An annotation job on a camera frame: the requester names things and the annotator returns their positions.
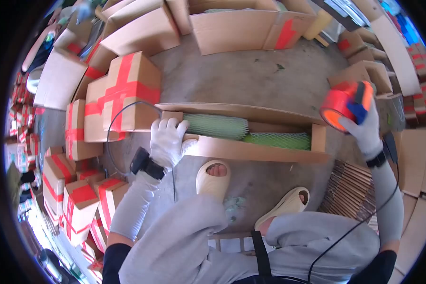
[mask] toe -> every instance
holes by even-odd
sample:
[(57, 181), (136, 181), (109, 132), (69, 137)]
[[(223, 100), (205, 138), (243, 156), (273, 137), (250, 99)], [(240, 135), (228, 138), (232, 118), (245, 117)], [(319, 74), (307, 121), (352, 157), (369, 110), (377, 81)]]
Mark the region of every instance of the toe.
[(227, 168), (223, 164), (219, 165), (218, 170), (219, 170), (219, 176), (226, 176), (227, 175)]

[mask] black strap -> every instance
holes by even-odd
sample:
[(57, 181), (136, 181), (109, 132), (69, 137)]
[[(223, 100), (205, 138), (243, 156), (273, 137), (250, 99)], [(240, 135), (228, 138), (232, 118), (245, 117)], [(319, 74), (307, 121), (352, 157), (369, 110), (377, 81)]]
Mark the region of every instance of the black strap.
[(253, 238), (254, 250), (256, 252), (259, 276), (272, 276), (270, 260), (268, 259), (267, 249), (263, 244), (262, 235), (260, 234), (260, 231), (251, 231), (251, 236)]

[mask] cardboard flap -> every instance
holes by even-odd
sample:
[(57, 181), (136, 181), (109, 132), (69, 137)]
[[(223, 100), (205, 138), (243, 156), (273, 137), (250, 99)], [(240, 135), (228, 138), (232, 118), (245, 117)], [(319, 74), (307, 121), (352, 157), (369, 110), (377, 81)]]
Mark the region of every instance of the cardboard flap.
[(201, 53), (212, 54), (262, 49), (277, 15), (272, 11), (238, 10), (195, 14), (190, 19)]
[(179, 111), (189, 114), (211, 114), (240, 117), (253, 122), (294, 125), (311, 129), (312, 124), (327, 125), (323, 120), (299, 115), (290, 111), (280, 111), (250, 105), (232, 105), (216, 103), (178, 103), (156, 104), (164, 111)]
[(371, 82), (376, 85), (377, 94), (392, 93), (393, 88), (385, 65), (374, 61), (363, 61), (363, 63), (368, 71)]
[(311, 8), (309, 3), (306, 0), (278, 0), (279, 2), (283, 3), (284, 6), (289, 11), (293, 12), (300, 12), (303, 14), (313, 15), (315, 16), (316, 13)]

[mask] open cardboard box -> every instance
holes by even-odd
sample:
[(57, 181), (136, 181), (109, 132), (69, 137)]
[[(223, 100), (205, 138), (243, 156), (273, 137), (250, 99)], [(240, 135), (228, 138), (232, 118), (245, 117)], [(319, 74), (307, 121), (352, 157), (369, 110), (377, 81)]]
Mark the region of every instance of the open cardboard box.
[(226, 115), (248, 119), (252, 132), (307, 132), (311, 133), (311, 150), (291, 150), (278, 147), (257, 145), (248, 142), (213, 138), (197, 134), (185, 134), (183, 140), (197, 139), (196, 146), (187, 151), (187, 155), (219, 159), (324, 163), (330, 159), (325, 153), (326, 123), (323, 120), (248, 105), (216, 103), (178, 103), (156, 104), (163, 110), (163, 119), (176, 117), (182, 120), (182, 113)]
[(132, 1), (108, 18), (101, 45), (119, 56), (138, 51), (151, 56), (180, 45), (180, 37), (162, 0)]
[(381, 49), (383, 51), (376, 35), (364, 28), (360, 28), (352, 32), (345, 30), (339, 35), (339, 39), (337, 41), (337, 47), (344, 58), (349, 58), (350, 56), (365, 49), (367, 46)]
[[(200, 53), (292, 48), (316, 16), (305, 0), (281, 2), (288, 11), (279, 11), (272, 0), (191, 0), (189, 18)], [(208, 9), (235, 10), (205, 13)]]
[(348, 81), (368, 81), (374, 83), (377, 89), (376, 98), (391, 98), (393, 88), (389, 72), (385, 65), (374, 61), (359, 61), (352, 66), (340, 71), (334, 76), (328, 77), (331, 88)]

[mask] black cable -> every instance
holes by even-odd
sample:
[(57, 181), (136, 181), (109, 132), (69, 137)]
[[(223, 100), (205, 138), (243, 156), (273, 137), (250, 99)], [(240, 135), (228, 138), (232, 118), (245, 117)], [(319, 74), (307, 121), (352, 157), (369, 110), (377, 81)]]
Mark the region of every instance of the black cable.
[(311, 281), (311, 273), (312, 273), (312, 268), (314, 267), (314, 264), (321, 258), (323, 257), (326, 253), (329, 252), (329, 250), (331, 250), (337, 243), (339, 243), (342, 239), (344, 239), (349, 233), (351, 233), (353, 230), (355, 230), (359, 225), (363, 224), (366, 220), (368, 220), (369, 218), (371, 218), (372, 216), (374, 216), (374, 214), (376, 214), (377, 212), (379, 212), (394, 196), (394, 194), (396, 193), (396, 191), (398, 190), (398, 186), (399, 186), (399, 164), (398, 162), (395, 163), (396, 164), (396, 169), (397, 169), (397, 173), (398, 173), (398, 177), (396, 179), (396, 187), (393, 190), (393, 193), (391, 194), (391, 196), (382, 204), (382, 206), (378, 209), (376, 209), (373, 213), (371, 213), (367, 218), (363, 219), (363, 221), (359, 222), (358, 224), (356, 224), (355, 226), (352, 227), (352, 229), (348, 230), (341, 238), (339, 238), (336, 242), (334, 242), (334, 244), (332, 244), (328, 249), (326, 249), (322, 254), (320, 254), (318, 256), (318, 258), (316, 258), (312, 264), (311, 267), (309, 268), (309, 272), (307, 274), (307, 281), (308, 283), (310, 283)]
[(130, 107), (130, 106), (132, 106), (132, 105), (137, 105), (137, 104), (145, 104), (145, 105), (148, 105), (148, 106), (150, 106), (150, 107), (152, 107), (154, 110), (156, 110), (157, 112), (158, 112), (158, 114), (159, 114), (159, 118), (161, 118), (162, 116), (163, 116), (163, 111), (160, 109), (160, 108), (157, 108), (156, 106), (154, 106), (154, 105), (152, 105), (152, 104), (150, 104), (150, 103), (147, 103), (147, 102), (145, 102), (145, 101), (143, 101), (143, 100), (141, 100), (141, 101), (138, 101), (138, 102), (133, 102), (133, 103), (130, 103), (129, 105), (127, 105), (127, 106), (125, 106), (124, 108), (122, 108), (116, 115), (115, 115), (115, 117), (114, 117), (114, 119), (112, 119), (112, 121), (110, 122), (110, 125), (109, 125), (109, 129), (107, 129), (107, 139), (106, 139), (106, 152), (107, 152), (107, 155), (109, 156), (109, 158), (110, 158), (110, 161), (112, 162), (112, 165), (114, 166), (114, 168), (116, 169), (116, 171), (117, 171), (117, 173), (119, 173), (119, 174), (121, 174), (121, 175), (124, 175), (124, 176), (127, 176), (127, 175), (129, 175), (131, 172), (126, 172), (126, 173), (124, 173), (124, 172), (122, 172), (122, 171), (120, 171), (120, 169), (117, 167), (117, 165), (115, 164), (115, 161), (114, 161), (114, 157), (112, 157), (112, 154), (110, 153), (110, 148), (109, 148), (109, 134), (110, 134), (110, 128), (112, 127), (112, 124), (114, 123), (114, 121), (117, 119), (117, 117), (120, 115), (120, 113), (122, 113), (125, 109), (127, 109), (128, 107)]

